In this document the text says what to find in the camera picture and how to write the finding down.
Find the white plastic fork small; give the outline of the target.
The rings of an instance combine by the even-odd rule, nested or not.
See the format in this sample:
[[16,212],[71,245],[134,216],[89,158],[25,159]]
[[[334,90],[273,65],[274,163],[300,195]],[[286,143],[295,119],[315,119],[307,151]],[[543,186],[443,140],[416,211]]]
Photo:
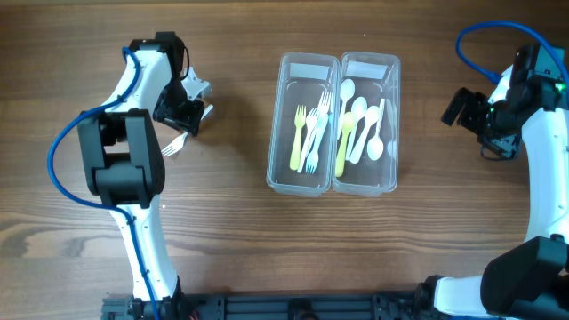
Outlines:
[[[204,110],[204,114],[202,115],[201,119],[205,120],[208,115],[212,112],[212,110],[214,109],[214,105],[210,104],[208,107],[205,108]],[[184,132],[181,135],[179,135],[177,138],[175,138],[170,144],[168,144],[166,147],[164,147],[161,152],[163,156],[173,156],[176,153],[178,153],[179,151],[181,151],[186,143],[186,139],[189,136],[188,132]]]

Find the white plastic spoon thin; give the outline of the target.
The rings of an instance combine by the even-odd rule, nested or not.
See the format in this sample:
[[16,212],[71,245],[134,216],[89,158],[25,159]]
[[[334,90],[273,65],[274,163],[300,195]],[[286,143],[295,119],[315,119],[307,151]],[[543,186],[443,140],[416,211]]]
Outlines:
[[379,105],[379,117],[376,122],[375,133],[373,137],[368,141],[366,149],[368,157],[373,161],[377,161],[381,157],[383,152],[383,142],[380,137],[380,131],[381,131],[381,122],[384,115],[384,109],[385,109],[385,100],[381,99]]

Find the white plastic spoon thick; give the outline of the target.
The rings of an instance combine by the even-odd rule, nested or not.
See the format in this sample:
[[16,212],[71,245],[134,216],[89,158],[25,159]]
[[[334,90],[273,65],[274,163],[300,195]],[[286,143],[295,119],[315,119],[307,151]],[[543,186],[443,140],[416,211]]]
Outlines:
[[353,147],[349,161],[352,164],[357,164],[363,153],[364,144],[367,139],[368,133],[373,124],[375,124],[380,117],[381,108],[378,106],[370,106],[365,112],[365,126],[362,130],[356,145]]

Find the yellow plastic fork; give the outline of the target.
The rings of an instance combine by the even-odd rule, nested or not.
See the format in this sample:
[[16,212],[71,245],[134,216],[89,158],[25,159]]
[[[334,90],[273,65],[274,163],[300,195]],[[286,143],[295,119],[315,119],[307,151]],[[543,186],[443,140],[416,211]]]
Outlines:
[[306,107],[298,105],[294,117],[295,134],[293,139],[293,148],[291,152],[289,167],[291,170],[296,171],[300,166],[301,158],[301,133],[302,128],[306,123]]

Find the yellow plastic spoon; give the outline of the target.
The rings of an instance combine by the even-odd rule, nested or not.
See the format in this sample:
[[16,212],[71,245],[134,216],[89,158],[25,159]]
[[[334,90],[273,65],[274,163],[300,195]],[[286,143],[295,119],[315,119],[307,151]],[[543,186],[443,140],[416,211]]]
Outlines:
[[336,178],[339,178],[344,172],[345,157],[347,154],[348,138],[354,129],[355,119],[351,112],[347,112],[343,115],[343,124],[341,127],[341,142],[338,148],[335,170],[334,174]]

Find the light blue plastic fork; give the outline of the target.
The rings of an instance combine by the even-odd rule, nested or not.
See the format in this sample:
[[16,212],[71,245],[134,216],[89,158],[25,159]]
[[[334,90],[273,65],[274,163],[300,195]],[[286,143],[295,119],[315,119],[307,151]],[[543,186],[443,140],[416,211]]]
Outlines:
[[322,114],[317,120],[317,127],[315,133],[315,139],[312,146],[312,149],[308,155],[307,163],[306,163],[306,172],[310,174],[314,174],[317,169],[318,164],[318,150],[321,144],[321,140],[325,133],[325,128],[328,124],[328,115],[326,113]]

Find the white plastic fork long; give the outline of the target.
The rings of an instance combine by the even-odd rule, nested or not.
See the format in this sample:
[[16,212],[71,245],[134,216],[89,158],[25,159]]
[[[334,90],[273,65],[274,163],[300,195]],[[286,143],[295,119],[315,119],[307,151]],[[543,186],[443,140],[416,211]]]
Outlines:
[[305,124],[307,126],[307,137],[301,150],[301,162],[299,164],[299,168],[297,169],[298,173],[302,172],[309,149],[313,143],[315,131],[317,128],[317,120],[325,111],[328,110],[330,107],[331,99],[332,94],[330,92],[322,92],[317,107],[313,108],[306,117]]

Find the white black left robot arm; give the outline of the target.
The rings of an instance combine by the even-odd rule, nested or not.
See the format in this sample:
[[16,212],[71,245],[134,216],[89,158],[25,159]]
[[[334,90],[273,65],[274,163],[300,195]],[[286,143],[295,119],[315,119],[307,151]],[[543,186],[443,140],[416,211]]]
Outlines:
[[193,308],[165,247],[159,217],[165,167],[154,124],[197,135],[210,106],[209,84],[188,64],[187,47],[172,32],[135,39],[124,50],[125,71],[93,116],[78,125],[90,192],[121,229],[134,287],[123,310],[105,300],[105,318],[189,319]]

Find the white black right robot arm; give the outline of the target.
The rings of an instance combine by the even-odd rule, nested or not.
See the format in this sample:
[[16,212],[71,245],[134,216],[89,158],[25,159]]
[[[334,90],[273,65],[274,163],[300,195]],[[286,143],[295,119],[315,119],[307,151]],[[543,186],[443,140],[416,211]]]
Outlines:
[[457,91],[443,113],[498,159],[525,148],[530,218],[522,244],[493,259],[480,276],[431,276],[416,304],[443,319],[568,317],[568,105],[560,66],[564,50],[526,44],[490,97]]

